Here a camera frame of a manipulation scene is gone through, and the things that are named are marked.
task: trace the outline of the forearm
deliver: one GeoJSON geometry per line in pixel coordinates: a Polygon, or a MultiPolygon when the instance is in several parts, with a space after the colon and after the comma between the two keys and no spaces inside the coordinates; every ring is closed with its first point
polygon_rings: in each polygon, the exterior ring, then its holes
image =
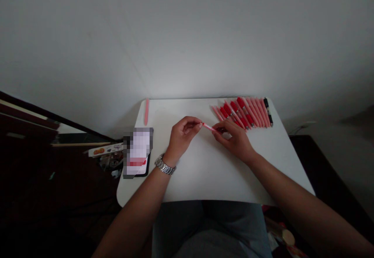
{"type": "Polygon", "coordinates": [[[133,257],[157,217],[170,175],[154,168],[106,231],[93,257],[133,257]]]}
{"type": "Polygon", "coordinates": [[[297,231],[317,251],[328,255],[366,255],[373,246],[347,221],[284,175],[262,156],[247,162],[297,231]]]}

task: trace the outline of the black pen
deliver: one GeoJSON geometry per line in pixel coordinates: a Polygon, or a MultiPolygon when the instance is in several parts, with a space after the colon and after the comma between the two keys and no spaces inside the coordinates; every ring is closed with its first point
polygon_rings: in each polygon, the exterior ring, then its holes
{"type": "Polygon", "coordinates": [[[270,114],[269,103],[268,103],[268,99],[267,98],[264,98],[264,103],[265,103],[266,111],[268,112],[268,116],[269,116],[269,120],[270,120],[270,125],[273,127],[273,119],[272,119],[272,116],[270,114]]]}

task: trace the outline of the pink pen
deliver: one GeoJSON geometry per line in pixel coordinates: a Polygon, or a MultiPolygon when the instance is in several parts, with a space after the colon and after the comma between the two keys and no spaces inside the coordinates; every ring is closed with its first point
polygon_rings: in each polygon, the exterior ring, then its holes
{"type": "Polygon", "coordinates": [[[250,125],[247,123],[246,119],[245,119],[245,116],[244,116],[244,113],[242,115],[242,113],[239,111],[237,105],[235,104],[234,101],[231,101],[230,102],[230,105],[231,105],[231,109],[234,110],[234,112],[238,115],[239,119],[242,121],[243,125],[245,126],[245,128],[247,130],[250,129],[250,125]]]}
{"type": "Polygon", "coordinates": [[[231,107],[231,105],[229,105],[229,104],[227,103],[226,100],[225,100],[225,104],[230,108],[231,113],[234,115],[234,117],[235,117],[235,119],[238,121],[239,125],[240,125],[243,129],[245,129],[245,126],[244,126],[243,122],[239,119],[238,115],[235,113],[235,111],[233,110],[233,108],[231,107]]]}
{"type": "Polygon", "coordinates": [[[215,114],[217,115],[218,119],[219,119],[220,121],[223,121],[223,118],[222,118],[221,115],[218,113],[218,109],[216,109],[216,106],[213,105],[212,108],[213,108],[213,111],[215,112],[215,114]]]}
{"type": "Polygon", "coordinates": [[[270,125],[268,125],[268,123],[267,123],[264,110],[262,109],[261,102],[258,99],[258,97],[255,98],[255,101],[256,101],[256,105],[257,105],[258,109],[260,110],[260,114],[262,116],[262,119],[264,120],[265,128],[270,127],[270,125]]]}
{"type": "Polygon", "coordinates": [[[144,125],[148,124],[149,98],[145,101],[144,125]]]}
{"type": "Polygon", "coordinates": [[[268,124],[268,128],[270,128],[271,127],[270,119],[269,119],[268,111],[266,110],[266,106],[265,106],[263,98],[260,98],[260,103],[261,103],[262,109],[264,110],[264,113],[265,113],[266,123],[268,124]]]}
{"type": "Polygon", "coordinates": [[[265,122],[261,116],[260,110],[257,107],[256,100],[254,98],[247,98],[247,102],[249,104],[249,107],[252,109],[253,113],[256,115],[256,118],[260,123],[260,127],[265,127],[265,122]]]}
{"type": "Polygon", "coordinates": [[[231,120],[240,127],[239,122],[235,119],[234,114],[231,112],[231,109],[228,107],[228,105],[224,104],[223,108],[226,111],[226,113],[230,115],[229,118],[231,118],[231,120]]]}
{"type": "Polygon", "coordinates": [[[258,120],[257,120],[256,116],[254,115],[252,109],[249,107],[249,104],[248,104],[247,100],[244,97],[242,97],[240,99],[243,102],[245,109],[248,111],[249,115],[251,116],[255,127],[260,127],[260,124],[258,123],[258,120]]]}
{"type": "Polygon", "coordinates": [[[252,123],[248,120],[247,118],[247,115],[245,114],[245,112],[247,112],[247,110],[244,112],[243,109],[240,107],[239,103],[237,101],[234,101],[236,107],[239,109],[239,112],[241,114],[241,116],[243,117],[243,119],[245,120],[245,122],[247,123],[249,129],[251,130],[252,129],[252,126],[254,125],[253,124],[253,121],[252,123]]]}
{"type": "Polygon", "coordinates": [[[203,127],[207,128],[208,130],[212,131],[212,132],[217,132],[219,134],[221,134],[219,131],[213,129],[211,126],[208,126],[207,124],[203,123],[203,127]]]}
{"type": "Polygon", "coordinates": [[[225,120],[225,116],[223,115],[223,113],[221,112],[221,110],[218,108],[218,106],[216,106],[216,107],[217,107],[218,114],[220,114],[220,115],[221,115],[221,118],[222,118],[223,120],[225,120]]]}

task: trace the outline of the white table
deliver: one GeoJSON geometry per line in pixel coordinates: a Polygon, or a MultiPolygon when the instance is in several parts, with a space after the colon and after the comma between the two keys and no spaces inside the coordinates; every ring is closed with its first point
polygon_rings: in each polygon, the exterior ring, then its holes
{"type": "MultiPolygon", "coordinates": [[[[154,136],[149,173],[155,167],[156,158],[165,152],[174,124],[184,116],[195,116],[213,126],[218,119],[210,105],[223,105],[223,101],[224,98],[150,100],[147,127],[154,128],[154,136]]],[[[253,148],[315,195],[272,101],[268,99],[268,102],[274,126],[248,131],[253,148]]],[[[140,106],[135,127],[145,127],[144,112],[145,101],[140,106]]],[[[145,177],[121,177],[117,188],[120,206],[127,203],[144,180],[145,177]]],[[[233,200],[275,205],[251,170],[221,146],[204,127],[179,160],[165,193],[164,202],[182,200],[233,200]]]]}

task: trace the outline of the silver watch band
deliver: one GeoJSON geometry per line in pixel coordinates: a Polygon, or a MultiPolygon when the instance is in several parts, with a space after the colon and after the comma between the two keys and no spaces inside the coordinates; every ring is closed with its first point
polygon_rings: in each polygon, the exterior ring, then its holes
{"type": "Polygon", "coordinates": [[[164,161],[162,160],[164,154],[161,154],[155,161],[155,166],[157,166],[163,173],[166,173],[166,174],[169,174],[169,175],[172,175],[173,172],[176,170],[176,167],[175,168],[171,168],[169,167],[167,164],[164,163],[164,161]]]}

